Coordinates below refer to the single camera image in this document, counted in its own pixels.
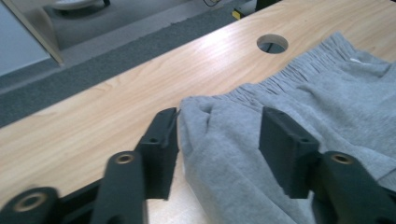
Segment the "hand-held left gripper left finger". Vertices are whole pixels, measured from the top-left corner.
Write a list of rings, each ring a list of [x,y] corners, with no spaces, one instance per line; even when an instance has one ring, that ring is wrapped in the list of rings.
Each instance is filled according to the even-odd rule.
[[[147,199],[169,198],[179,152],[177,115],[175,107],[158,112],[135,149],[143,158]]]

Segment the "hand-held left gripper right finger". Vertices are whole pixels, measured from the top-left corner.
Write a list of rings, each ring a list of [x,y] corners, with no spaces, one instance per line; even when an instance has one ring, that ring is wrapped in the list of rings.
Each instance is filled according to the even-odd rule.
[[[259,150],[284,193],[305,199],[310,166],[318,161],[319,142],[303,126],[280,110],[264,107]]]

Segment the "grey shorts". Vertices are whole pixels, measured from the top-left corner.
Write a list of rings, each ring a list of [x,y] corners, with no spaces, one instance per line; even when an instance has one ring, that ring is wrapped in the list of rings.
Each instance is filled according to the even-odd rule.
[[[211,224],[314,224],[311,202],[286,196],[259,151],[266,106],[396,191],[396,61],[335,33],[258,84],[182,100],[185,176]]]

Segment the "black yellow-striped stand base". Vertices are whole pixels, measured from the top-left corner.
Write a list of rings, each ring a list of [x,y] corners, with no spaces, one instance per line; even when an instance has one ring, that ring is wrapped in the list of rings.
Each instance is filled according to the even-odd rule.
[[[281,0],[248,0],[246,3],[233,9],[232,15],[237,20],[241,20],[248,15],[269,7]]]

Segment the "round base under desk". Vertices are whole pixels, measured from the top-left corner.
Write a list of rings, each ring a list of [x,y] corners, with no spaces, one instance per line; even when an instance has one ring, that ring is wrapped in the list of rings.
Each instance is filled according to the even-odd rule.
[[[76,10],[93,6],[97,2],[102,2],[105,7],[110,5],[110,0],[57,0],[51,7],[57,10]]]

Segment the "white cabinet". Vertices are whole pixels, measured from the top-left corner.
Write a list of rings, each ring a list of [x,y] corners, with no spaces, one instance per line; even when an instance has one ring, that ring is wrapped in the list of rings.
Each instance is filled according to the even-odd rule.
[[[15,15],[0,2],[0,77],[49,57]]]

